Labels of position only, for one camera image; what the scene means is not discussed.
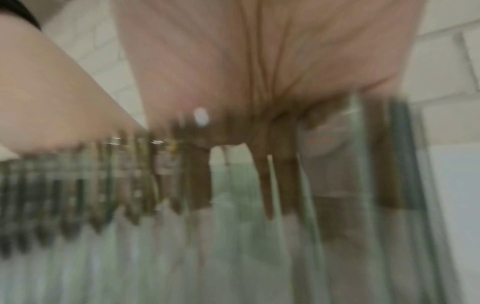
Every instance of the black sleeve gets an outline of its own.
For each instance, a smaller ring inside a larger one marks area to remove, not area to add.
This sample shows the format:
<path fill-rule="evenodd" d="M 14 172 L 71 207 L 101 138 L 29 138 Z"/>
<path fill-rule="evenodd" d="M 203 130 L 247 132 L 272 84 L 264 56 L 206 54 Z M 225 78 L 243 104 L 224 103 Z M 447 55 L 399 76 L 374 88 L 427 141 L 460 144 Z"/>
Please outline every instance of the black sleeve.
<path fill-rule="evenodd" d="M 39 22 L 19 0 L 0 0 L 0 11 L 14 13 L 41 30 Z"/>

